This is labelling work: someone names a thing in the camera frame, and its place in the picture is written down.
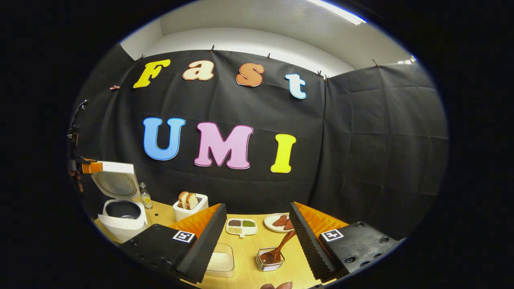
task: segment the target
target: metal basket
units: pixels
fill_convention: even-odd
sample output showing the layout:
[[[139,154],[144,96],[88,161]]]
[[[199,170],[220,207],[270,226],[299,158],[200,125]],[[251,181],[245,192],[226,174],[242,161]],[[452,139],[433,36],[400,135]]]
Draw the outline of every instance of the metal basket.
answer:
[[[282,266],[282,264],[284,264],[284,262],[286,261],[286,258],[284,257],[282,252],[280,252],[280,263],[267,264],[267,265],[262,263],[260,256],[266,252],[272,251],[275,248],[276,247],[262,248],[262,249],[259,249],[259,251],[257,251],[257,256],[255,257],[255,262],[257,263],[257,268],[259,269],[259,271],[262,271],[262,272],[273,271],[273,270],[280,268],[280,266]]]

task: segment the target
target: blue letter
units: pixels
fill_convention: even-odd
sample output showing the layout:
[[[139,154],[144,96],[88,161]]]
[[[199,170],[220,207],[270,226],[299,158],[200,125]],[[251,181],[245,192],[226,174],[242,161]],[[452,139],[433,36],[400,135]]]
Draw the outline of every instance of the blue letter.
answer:
[[[162,120],[157,117],[149,117],[143,121],[144,151],[153,159],[168,160],[174,158],[178,153],[178,146],[180,144],[180,128],[186,124],[186,121],[181,118],[168,119],[168,125],[170,126],[170,144],[165,150],[157,147],[157,130],[161,124]]]
[[[298,74],[287,74],[286,79],[289,79],[289,91],[294,97],[299,99],[307,97],[307,94],[300,90],[300,85],[305,85],[305,80],[300,79]]]

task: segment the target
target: finger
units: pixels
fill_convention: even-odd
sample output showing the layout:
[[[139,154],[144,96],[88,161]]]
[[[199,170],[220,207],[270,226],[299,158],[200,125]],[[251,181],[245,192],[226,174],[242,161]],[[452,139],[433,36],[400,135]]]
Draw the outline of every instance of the finger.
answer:
[[[261,286],[261,289],[275,289],[275,287],[271,284],[264,284]]]
[[[292,289],[292,282],[280,284],[277,289]]]

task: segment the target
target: small bottle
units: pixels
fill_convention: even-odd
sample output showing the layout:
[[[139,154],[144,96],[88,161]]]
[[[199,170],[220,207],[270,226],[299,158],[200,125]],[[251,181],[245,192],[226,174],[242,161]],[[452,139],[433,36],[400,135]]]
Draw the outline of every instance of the small bottle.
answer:
[[[152,206],[152,200],[150,199],[150,194],[148,194],[148,190],[146,189],[146,184],[143,182],[139,183],[139,188],[141,191],[141,201],[143,202],[143,205],[146,209],[151,209]]]

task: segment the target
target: pink letter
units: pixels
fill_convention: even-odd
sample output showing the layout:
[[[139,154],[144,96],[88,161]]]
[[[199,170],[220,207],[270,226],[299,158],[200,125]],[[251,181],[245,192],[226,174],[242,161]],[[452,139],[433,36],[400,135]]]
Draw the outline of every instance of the pink letter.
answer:
[[[253,128],[247,125],[236,125],[227,140],[223,141],[218,126],[213,122],[201,122],[197,126],[200,130],[200,152],[198,158],[194,160],[195,165],[208,167],[212,164],[209,158],[211,149],[214,161],[221,166],[229,152],[230,159],[227,167],[231,169],[248,169],[250,163],[247,160],[248,139],[253,133]]]

